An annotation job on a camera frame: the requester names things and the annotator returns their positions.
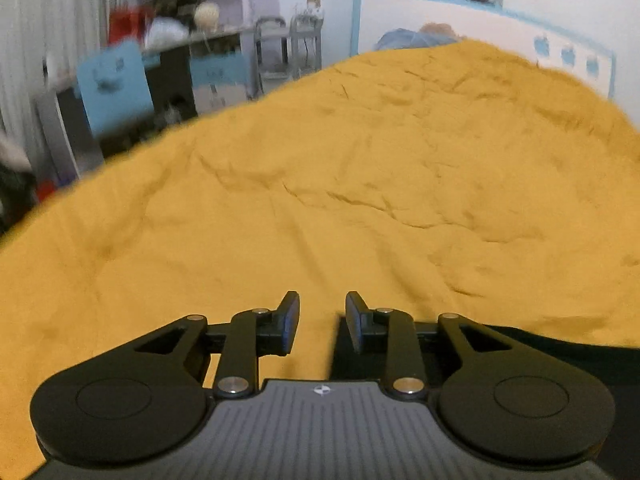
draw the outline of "white curtain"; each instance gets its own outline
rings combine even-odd
[[[124,0],[0,0],[0,112],[9,137],[34,166],[46,158],[33,97],[45,90],[42,61],[62,70],[105,43],[109,9]]]

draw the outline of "blue wall trim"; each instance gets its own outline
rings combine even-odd
[[[570,40],[573,40],[577,43],[584,44],[588,46],[590,49],[595,50],[602,56],[609,57],[611,60],[611,80],[609,82],[609,99],[613,98],[614,90],[615,90],[615,80],[616,80],[616,54],[609,50],[608,48],[602,46],[601,44],[593,41],[590,38],[567,30],[563,27],[558,27],[556,25],[552,25],[551,23],[544,22],[543,20],[538,20],[536,18],[532,18],[527,16],[526,14],[521,14],[519,12],[514,12],[512,10],[505,10],[499,7],[492,7],[483,4],[475,4],[473,2],[468,2],[466,0],[429,0],[432,2],[440,2],[445,4],[454,4],[463,7],[471,7],[472,9],[482,10],[484,12],[491,12],[492,14],[498,14],[499,16],[506,16],[508,18],[514,18],[515,20],[519,20],[520,22],[530,23],[531,25],[535,25],[537,27],[546,28],[551,32],[555,32],[557,34],[561,34],[562,36],[568,37]],[[362,0],[353,0],[353,25],[351,26],[351,55],[358,55],[358,39],[360,37],[360,7],[362,6]]]

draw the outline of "blue cloth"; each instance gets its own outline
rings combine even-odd
[[[405,28],[396,28],[385,33],[373,50],[391,50],[395,48],[425,48],[430,46],[457,43],[456,38],[432,32],[414,32]]]
[[[94,137],[154,113],[138,44],[127,40],[78,66],[78,86]]]

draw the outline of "blanket wrinkle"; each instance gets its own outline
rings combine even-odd
[[[638,225],[624,114],[475,41],[353,57],[175,127],[0,241],[0,478],[42,462],[29,402],[52,374],[288,290],[293,352],[262,378],[326,377],[349,290],[418,320],[640,346]]]

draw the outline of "logo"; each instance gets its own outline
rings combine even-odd
[[[321,386],[316,386],[314,388],[314,392],[320,397],[324,397],[325,395],[329,395],[332,392],[332,389],[329,388],[326,384],[322,384]]]

